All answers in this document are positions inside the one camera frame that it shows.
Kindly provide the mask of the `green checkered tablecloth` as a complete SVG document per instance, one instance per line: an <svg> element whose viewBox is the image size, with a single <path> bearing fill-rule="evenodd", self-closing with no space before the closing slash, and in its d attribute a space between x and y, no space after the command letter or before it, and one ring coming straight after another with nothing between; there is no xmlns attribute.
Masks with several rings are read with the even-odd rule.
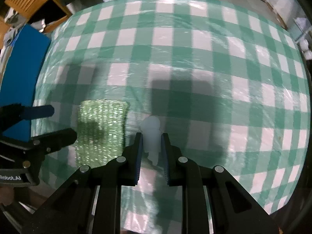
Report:
<svg viewBox="0 0 312 234"><path fill-rule="evenodd" d="M308 74L290 34L217 0L116 0L76 12L52 33L32 134L77 126L86 100L129 104L125 140L148 116L183 155L222 165L264 207L282 209L310 135Z"/></svg>

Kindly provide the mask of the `blue-edged cardboard box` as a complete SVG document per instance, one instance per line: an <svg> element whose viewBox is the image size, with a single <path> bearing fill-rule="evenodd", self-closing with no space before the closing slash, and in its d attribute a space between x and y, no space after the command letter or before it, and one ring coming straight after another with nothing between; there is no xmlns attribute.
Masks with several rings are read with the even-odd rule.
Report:
<svg viewBox="0 0 312 234"><path fill-rule="evenodd" d="M11 45L1 84L1 107L21 104L33 107L36 82L39 77L50 39L30 25L23 26ZM4 136L28 141L31 121L23 120L4 132Z"/></svg>

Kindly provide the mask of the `wooden wardrobe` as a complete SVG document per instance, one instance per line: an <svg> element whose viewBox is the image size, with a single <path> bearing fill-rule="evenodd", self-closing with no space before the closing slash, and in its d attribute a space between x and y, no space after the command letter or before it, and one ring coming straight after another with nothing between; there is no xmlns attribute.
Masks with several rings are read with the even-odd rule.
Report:
<svg viewBox="0 0 312 234"><path fill-rule="evenodd" d="M47 24L43 32L50 33L72 16L72 13L61 0L5 0L4 3L8 7L16 10L28 22L32 16L34 16L34 14L48 1L53 1L57 8L64 14L57 20L53 20L51 23Z"/></svg>

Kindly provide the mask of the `green bubble wrap pouch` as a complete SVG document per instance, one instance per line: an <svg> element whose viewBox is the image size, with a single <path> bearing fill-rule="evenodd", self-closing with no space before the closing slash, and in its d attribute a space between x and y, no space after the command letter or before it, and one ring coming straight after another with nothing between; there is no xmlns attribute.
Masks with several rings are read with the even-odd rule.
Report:
<svg viewBox="0 0 312 234"><path fill-rule="evenodd" d="M76 163L97 168L120 156L129 104L121 100L81 102L77 114Z"/></svg>

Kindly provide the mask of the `white plastic bundle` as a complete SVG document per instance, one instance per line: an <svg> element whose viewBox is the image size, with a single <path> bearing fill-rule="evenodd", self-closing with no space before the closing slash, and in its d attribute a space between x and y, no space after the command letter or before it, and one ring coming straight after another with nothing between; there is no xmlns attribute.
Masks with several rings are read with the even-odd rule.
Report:
<svg viewBox="0 0 312 234"><path fill-rule="evenodd" d="M158 164L159 153L161 151L161 131L158 117L146 117L140 126L143 135L143 149L148 154L148 160L154 166Z"/></svg>

